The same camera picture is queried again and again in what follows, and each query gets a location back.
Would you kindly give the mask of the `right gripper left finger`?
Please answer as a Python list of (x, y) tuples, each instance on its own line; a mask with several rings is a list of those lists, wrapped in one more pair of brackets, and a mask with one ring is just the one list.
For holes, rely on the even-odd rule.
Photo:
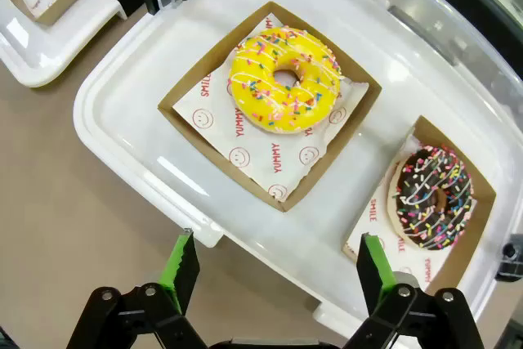
[(162, 348), (205, 348), (186, 312), (200, 272), (192, 230), (177, 239), (159, 280), (120, 293), (94, 289), (74, 328), (68, 348), (131, 348), (152, 334)]

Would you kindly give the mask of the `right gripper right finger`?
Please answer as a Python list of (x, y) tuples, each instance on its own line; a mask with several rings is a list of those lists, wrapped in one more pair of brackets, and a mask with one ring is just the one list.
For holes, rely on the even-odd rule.
[(356, 270), (369, 317), (346, 348), (391, 348), (400, 336), (421, 348), (484, 346), (463, 293), (442, 288), (429, 295), (397, 278), (376, 235), (361, 236)]

